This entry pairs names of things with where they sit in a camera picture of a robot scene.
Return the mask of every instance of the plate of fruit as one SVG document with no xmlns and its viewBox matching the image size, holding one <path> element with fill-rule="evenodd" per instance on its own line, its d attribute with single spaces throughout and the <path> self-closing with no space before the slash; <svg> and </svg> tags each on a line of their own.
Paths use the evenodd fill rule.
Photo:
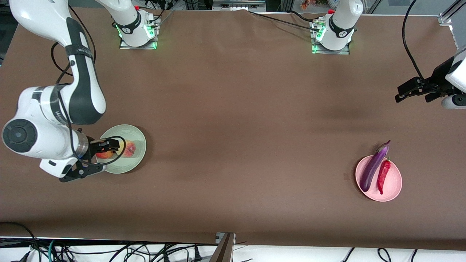
<svg viewBox="0 0 466 262">
<path fill-rule="evenodd" d="M 122 152 L 123 141 L 116 138 L 120 142 L 118 151 L 97 153 L 97 160 L 99 163 L 106 163 L 123 154 L 117 161 L 109 164 L 106 171 L 112 174 L 129 172 L 141 163 L 144 158 L 147 146 L 145 136 L 137 127 L 130 124 L 121 124 L 108 129 L 100 138 L 112 136 L 123 137 L 126 141 L 126 149 Z"/>
</svg>

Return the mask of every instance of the plate of vegetables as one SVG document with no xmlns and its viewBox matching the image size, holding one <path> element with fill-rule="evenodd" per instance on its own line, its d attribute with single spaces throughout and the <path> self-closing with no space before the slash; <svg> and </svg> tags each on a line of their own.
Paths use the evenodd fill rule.
<svg viewBox="0 0 466 262">
<path fill-rule="evenodd" d="M 390 141 L 381 145 L 373 156 L 363 158 L 356 167 L 356 183 L 370 199 L 387 202 L 401 192 L 403 180 L 397 166 L 387 159 Z"/>
</svg>

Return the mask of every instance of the peach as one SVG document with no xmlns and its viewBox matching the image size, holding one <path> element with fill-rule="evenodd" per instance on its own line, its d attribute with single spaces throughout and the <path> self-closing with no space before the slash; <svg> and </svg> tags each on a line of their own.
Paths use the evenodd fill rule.
<svg viewBox="0 0 466 262">
<path fill-rule="evenodd" d="M 100 159 L 109 159 L 112 157 L 112 155 L 113 155 L 113 151 L 96 153 L 96 156 Z"/>
<path fill-rule="evenodd" d="M 123 150 L 123 141 L 120 141 L 120 148 L 116 152 L 118 155 L 121 154 Z M 133 156 L 134 152 L 136 151 L 136 145 L 131 140 L 126 140 L 126 149 L 123 152 L 123 156 L 125 158 L 130 158 Z"/>
</svg>

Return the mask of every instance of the plate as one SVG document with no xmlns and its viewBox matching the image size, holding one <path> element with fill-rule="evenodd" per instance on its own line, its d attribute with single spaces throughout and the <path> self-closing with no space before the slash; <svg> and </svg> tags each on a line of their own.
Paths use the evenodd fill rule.
<svg viewBox="0 0 466 262">
<path fill-rule="evenodd" d="M 121 124 L 108 129 L 100 138 L 109 138 L 112 136 L 121 136 L 125 140 L 133 141 L 136 146 L 136 150 L 130 158 L 121 156 L 117 161 L 109 164 L 106 171 L 112 174 L 129 172 L 131 169 L 135 168 L 139 163 L 141 163 L 144 158 L 147 146 L 145 136 L 139 130 L 139 128 L 130 124 Z M 107 163 L 116 157 L 117 154 L 115 153 L 109 159 L 97 158 L 97 160 L 99 163 Z"/>
<path fill-rule="evenodd" d="M 363 175 L 364 168 L 366 168 L 367 164 L 370 161 L 372 156 L 367 156 L 363 158 L 356 167 L 356 183 L 359 187 L 359 190 L 362 191 L 361 186 L 359 185 L 359 180 L 361 180 L 361 176 Z M 395 199 L 401 192 L 401 186 L 403 185 L 403 181 L 401 179 L 401 173 L 398 170 L 395 163 L 391 162 L 391 167 L 387 172 L 387 176 L 385 177 L 384 182 L 384 194 L 380 194 L 379 190 L 377 189 L 377 178 L 380 170 L 380 165 L 372 178 L 372 182 L 370 184 L 369 190 L 367 192 L 363 192 L 368 198 L 379 201 L 379 202 L 387 202 L 390 200 Z"/>
</svg>

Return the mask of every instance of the red chili pepper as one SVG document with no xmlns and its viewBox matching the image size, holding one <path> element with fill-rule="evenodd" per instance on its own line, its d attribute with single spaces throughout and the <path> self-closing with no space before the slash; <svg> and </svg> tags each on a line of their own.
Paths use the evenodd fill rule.
<svg viewBox="0 0 466 262">
<path fill-rule="evenodd" d="M 384 194 L 383 188 L 384 188 L 384 182 L 385 182 L 385 177 L 387 176 L 388 170 L 391 167 L 391 162 L 389 160 L 385 160 L 382 162 L 382 165 L 380 165 L 380 171 L 379 171 L 379 176 L 377 178 L 377 188 L 380 191 L 380 194 Z"/>
</svg>

